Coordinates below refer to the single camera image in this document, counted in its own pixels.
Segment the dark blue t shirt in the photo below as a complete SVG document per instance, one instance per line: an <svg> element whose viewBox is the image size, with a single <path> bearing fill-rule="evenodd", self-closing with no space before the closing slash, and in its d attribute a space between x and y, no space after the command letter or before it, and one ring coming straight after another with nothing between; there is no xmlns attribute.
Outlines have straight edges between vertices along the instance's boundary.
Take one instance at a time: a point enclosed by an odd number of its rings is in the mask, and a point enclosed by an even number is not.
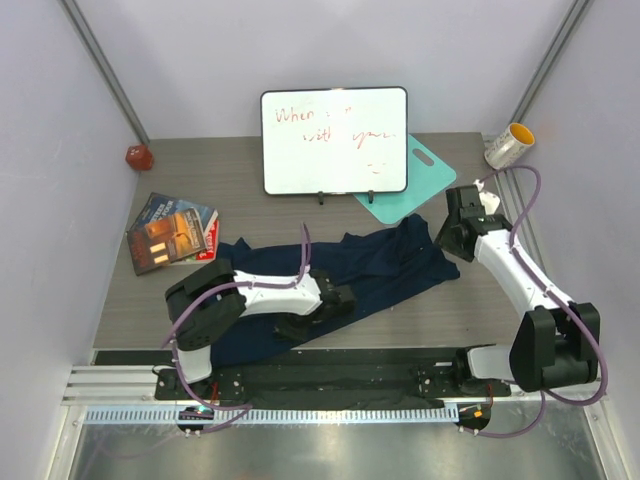
<svg viewBox="0 0 640 480"><path fill-rule="evenodd" d="M365 236L346 233L338 242L315 242L311 267L323 270L336 286L347 285L356 298L355 311L309 328L307 341L389 309L460 272L433 243L428 223L412 214L393 228ZM275 333L273 315L257 315L231 327L211 347L214 366L247 364L282 354L301 345Z"/></svg>

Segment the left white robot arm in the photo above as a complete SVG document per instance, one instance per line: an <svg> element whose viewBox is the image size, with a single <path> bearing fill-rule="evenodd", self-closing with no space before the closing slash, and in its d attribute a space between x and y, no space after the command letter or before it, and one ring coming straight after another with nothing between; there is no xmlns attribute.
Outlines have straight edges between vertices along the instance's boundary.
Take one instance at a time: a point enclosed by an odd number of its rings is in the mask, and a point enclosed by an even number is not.
<svg viewBox="0 0 640 480"><path fill-rule="evenodd" d="M190 398L205 397L213 385L212 346L230 330L264 316L274 322L267 337L300 344L314 327L354 313L356 297L328 274L304 262L293 276L269 276L237 270L215 260L165 292L172 327L168 340L182 367L179 388Z"/></svg>

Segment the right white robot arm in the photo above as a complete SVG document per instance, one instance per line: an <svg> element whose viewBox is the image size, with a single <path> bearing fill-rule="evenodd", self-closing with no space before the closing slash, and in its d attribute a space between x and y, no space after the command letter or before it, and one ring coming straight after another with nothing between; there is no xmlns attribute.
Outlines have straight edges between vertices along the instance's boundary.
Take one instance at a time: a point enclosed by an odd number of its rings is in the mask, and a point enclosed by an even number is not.
<svg viewBox="0 0 640 480"><path fill-rule="evenodd" d="M458 351L451 371L457 391L472 395L488 379L512 381L526 392L596 380L599 361L577 325L582 321L599 341L600 315L591 303L577 303L557 289L522 248L515 228L490 214L475 185L446 191L448 214L436 244L447 253L483 265L521 317L510 346L485 345Z"/></svg>

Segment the dark orange cover book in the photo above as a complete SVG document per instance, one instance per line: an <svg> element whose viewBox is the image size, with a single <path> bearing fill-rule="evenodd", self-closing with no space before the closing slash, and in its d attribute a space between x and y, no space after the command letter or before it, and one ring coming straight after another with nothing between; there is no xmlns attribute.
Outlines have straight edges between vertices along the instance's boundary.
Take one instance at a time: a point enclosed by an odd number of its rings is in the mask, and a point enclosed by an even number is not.
<svg viewBox="0 0 640 480"><path fill-rule="evenodd" d="M126 240L136 276L206 249L200 216L194 208L133 228L127 232Z"/></svg>

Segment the blue nineteen eighty-four book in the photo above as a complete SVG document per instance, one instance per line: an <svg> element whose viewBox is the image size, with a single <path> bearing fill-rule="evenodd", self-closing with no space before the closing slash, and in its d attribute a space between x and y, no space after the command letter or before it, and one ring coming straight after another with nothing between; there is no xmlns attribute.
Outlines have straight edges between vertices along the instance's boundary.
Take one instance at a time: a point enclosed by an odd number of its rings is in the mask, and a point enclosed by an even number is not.
<svg viewBox="0 0 640 480"><path fill-rule="evenodd" d="M152 192L141 212L134 220L132 227L140 228L148 223L158 221L166 216L189 208L194 208L198 212L203 227L206 227L211 220L215 220L218 216L217 211L212 207Z"/></svg>

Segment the red paperback book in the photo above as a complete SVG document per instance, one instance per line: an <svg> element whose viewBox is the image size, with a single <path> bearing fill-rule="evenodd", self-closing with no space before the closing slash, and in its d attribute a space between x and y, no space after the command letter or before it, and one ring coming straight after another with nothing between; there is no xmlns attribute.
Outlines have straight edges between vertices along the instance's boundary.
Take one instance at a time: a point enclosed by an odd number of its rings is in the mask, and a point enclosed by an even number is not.
<svg viewBox="0 0 640 480"><path fill-rule="evenodd" d="M197 261L212 261L216 258L219 244L219 219L212 220L207 226L206 249L196 255Z"/></svg>

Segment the white whiteboard with red writing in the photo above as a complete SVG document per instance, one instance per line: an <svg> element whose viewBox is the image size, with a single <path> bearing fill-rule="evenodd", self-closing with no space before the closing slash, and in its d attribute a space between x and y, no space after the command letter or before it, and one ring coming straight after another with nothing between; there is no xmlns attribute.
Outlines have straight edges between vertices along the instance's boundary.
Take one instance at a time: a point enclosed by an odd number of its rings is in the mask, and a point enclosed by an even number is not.
<svg viewBox="0 0 640 480"><path fill-rule="evenodd" d="M408 92L401 86L269 90L260 97L269 195L365 194L408 186Z"/></svg>

